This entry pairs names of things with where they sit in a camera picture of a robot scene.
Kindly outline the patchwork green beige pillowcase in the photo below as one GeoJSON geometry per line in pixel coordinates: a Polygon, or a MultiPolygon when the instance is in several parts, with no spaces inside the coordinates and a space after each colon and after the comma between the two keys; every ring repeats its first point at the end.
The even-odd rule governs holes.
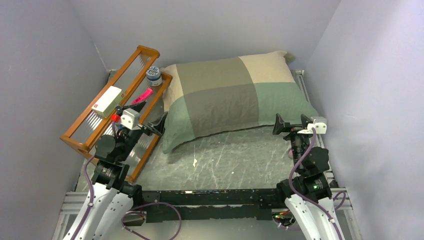
{"type": "Polygon", "coordinates": [[[273,51],[163,67],[172,80],[163,93],[162,151],[221,132],[272,126],[276,114],[292,124],[301,115],[316,117],[286,56],[273,51]]]}

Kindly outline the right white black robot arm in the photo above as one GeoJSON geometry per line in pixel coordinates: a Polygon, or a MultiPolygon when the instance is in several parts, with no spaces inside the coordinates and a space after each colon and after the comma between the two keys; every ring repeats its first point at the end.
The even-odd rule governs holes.
{"type": "Polygon", "coordinates": [[[276,114],[273,135],[285,133],[291,144],[293,168],[288,179],[277,184],[275,202],[286,210],[275,213],[278,228],[290,230],[298,225],[307,240],[343,240],[336,206],[325,172],[330,169],[329,150],[316,146],[318,135],[327,132],[323,117],[302,114],[299,124],[292,124],[276,114]]]}

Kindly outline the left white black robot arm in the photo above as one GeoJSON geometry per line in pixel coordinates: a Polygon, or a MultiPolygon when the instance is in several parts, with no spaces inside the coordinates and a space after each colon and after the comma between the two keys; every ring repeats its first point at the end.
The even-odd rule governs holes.
{"type": "Polygon", "coordinates": [[[168,113],[154,121],[139,122],[146,102],[118,105],[110,117],[111,134],[102,135],[95,143],[98,160],[92,177],[84,176],[88,193],[65,240],[107,240],[111,231],[129,210],[137,210],[144,201],[142,186],[126,180],[130,166],[124,161],[142,135],[161,136],[168,113]]]}

